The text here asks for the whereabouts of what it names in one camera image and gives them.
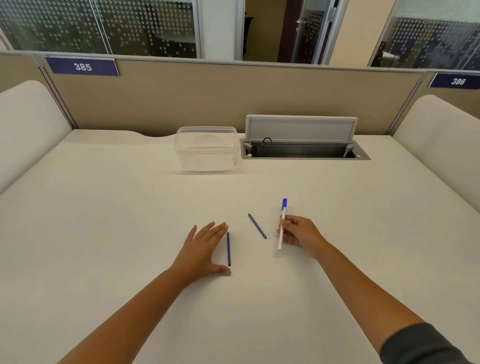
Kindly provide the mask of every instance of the pen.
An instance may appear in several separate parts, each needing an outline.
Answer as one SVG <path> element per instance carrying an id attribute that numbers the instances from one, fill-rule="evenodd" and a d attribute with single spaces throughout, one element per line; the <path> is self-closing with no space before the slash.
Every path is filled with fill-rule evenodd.
<path id="1" fill-rule="evenodd" d="M 230 233 L 227 232 L 227 255 L 228 255 L 228 266 L 231 265 L 230 262 Z"/>
<path id="2" fill-rule="evenodd" d="M 253 217 L 248 214 L 248 217 L 250 218 L 250 220 L 252 220 L 252 222 L 254 223 L 254 225 L 257 227 L 258 231 L 261 233 L 261 235 L 266 239 L 267 236 L 264 234 L 264 232 L 262 231 L 262 229 L 260 228 L 260 226 L 258 226 L 258 224 L 256 223 L 256 221 L 253 219 Z"/>
<path id="3" fill-rule="evenodd" d="M 284 198 L 282 201 L 282 220 L 285 220 L 285 213 L 287 211 L 287 199 Z M 283 226 L 280 225 L 280 237 L 278 238 L 278 250 L 282 250 L 283 242 Z"/>

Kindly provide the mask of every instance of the number sign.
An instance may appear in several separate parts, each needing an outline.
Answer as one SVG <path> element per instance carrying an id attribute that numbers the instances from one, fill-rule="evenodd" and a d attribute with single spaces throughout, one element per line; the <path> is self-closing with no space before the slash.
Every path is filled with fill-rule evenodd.
<path id="1" fill-rule="evenodd" d="M 119 76 L 115 60 L 106 58 L 45 57 L 53 73 Z"/>
<path id="2" fill-rule="evenodd" d="M 429 87 L 480 89 L 480 75 L 459 73 L 437 73 Z"/>

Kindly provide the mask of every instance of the gray sleeve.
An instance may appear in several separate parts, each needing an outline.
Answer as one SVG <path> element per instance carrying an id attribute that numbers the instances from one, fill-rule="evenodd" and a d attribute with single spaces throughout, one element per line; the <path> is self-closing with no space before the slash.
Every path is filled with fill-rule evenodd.
<path id="1" fill-rule="evenodd" d="M 472 364 L 427 323 L 408 326 L 389 337 L 380 360 L 383 364 Z"/>

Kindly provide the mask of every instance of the container lid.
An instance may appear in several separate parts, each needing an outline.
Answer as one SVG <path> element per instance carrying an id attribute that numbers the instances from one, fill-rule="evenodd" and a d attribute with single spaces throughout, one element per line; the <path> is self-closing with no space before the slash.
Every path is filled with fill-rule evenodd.
<path id="1" fill-rule="evenodd" d="M 346 142 L 353 139 L 357 118 L 338 116 L 247 115 L 245 139 L 261 142 Z"/>
<path id="2" fill-rule="evenodd" d="M 239 148 L 237 130 L 229 126 L 184 126 L 177 131 L 173 149 L 179 153 L 222 154 Z"/>

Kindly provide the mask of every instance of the plastic container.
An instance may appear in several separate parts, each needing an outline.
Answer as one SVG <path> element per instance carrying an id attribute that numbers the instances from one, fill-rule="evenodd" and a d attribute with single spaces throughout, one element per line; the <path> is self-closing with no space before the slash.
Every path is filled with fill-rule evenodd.
<path id="1" fill-rule="evenodd" d="M 185 126 L 178 129 L 174 150 L 183 170 L 230 170 L 240 147 L 237 130 L 229 126 Z"/>

